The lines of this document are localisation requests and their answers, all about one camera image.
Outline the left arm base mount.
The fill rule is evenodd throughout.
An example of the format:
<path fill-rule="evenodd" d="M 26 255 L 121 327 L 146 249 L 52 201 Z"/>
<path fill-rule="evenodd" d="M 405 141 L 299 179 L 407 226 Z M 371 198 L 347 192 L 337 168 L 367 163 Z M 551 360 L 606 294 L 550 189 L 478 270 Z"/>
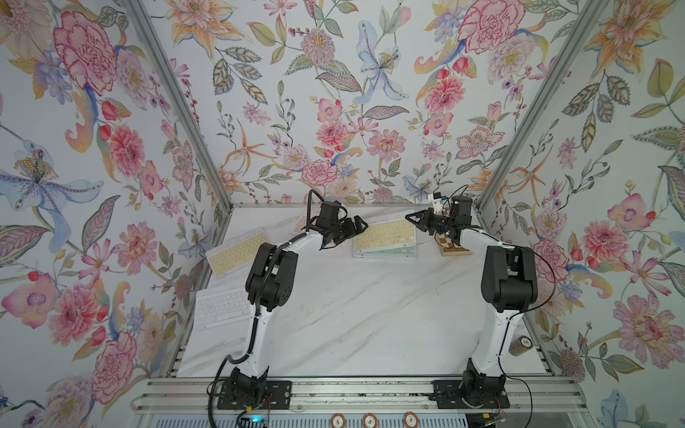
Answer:
<path fill-rule="evenodd" d="M 221 378 L 214 393 L 218 410 L 256 409 L 262 405 L 272 410 L 288 410 L 292 399 L 291 381 L 274 381 L 267 377 L 247 376 L 237 367 L 230 376 Z"/>

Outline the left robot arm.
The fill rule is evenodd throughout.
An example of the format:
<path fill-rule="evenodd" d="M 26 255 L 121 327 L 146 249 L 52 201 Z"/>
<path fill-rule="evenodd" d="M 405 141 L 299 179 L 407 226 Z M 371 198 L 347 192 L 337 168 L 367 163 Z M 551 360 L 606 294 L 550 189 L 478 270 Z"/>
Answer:
<path fill-rule="evenodd" d="M 319 249 L 334 249 L 362 235 L 369 224 L 360 216 L 349 216 L 339 202 L 321 203 L 319 214 L 307 210 L 303 230 L 283 244 L 261 244 L 246 279 L 247 299 L 253 307 L 247 346 L 240 358 L 229 359 L 242 374 L 256 378 L 269 371 L 266 344 L 276 310 L 284 306 L 294 289 L 299 252 L 317 244 Z"/>

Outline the mint green keyboard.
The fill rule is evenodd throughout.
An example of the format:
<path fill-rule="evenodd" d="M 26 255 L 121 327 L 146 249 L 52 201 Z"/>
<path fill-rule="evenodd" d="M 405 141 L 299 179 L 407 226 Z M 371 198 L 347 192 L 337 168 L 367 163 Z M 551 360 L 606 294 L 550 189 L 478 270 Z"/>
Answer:
<path fill-rule="evenodd" d="M 370 251 L 355 251 L 354 258 L 358 259 L 411 259 L 417 257 L 417 247 L 407 246 L 399 248 L 373 249 Z"/>

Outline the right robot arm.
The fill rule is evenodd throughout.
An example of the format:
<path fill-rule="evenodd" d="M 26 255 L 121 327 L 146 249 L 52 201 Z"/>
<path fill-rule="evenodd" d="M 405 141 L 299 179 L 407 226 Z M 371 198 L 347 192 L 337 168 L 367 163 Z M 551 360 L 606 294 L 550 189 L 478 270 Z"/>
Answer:
<path fill-rule="evenodd" d="M 538 299 L 535 253 L 506 244 L 472 223 L 473 201 L 465 196 L 451 199 L 450 212 L 433 208 L 410 213 L 405 219 L 429 235 L 445 235 L 483 262 L 481 295 L 486 318 L 475 352 L 467 362 L 463 377 L 501 379 L 502 357 L 513 339 L 514 317 L 523 315 Z"/>

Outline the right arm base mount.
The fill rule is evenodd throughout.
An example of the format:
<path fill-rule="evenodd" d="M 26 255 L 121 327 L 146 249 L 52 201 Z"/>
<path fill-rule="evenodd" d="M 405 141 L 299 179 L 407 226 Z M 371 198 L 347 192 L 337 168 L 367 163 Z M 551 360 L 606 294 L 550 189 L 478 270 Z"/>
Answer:
<path fill-rule="evenodd" d="M 498 364 L 485 370 L 470 358 L 460 379 L 432 381 L 433 392 L 428 398 L 439 409 L 507 409 L 510 403 L 506 381 Z"/>

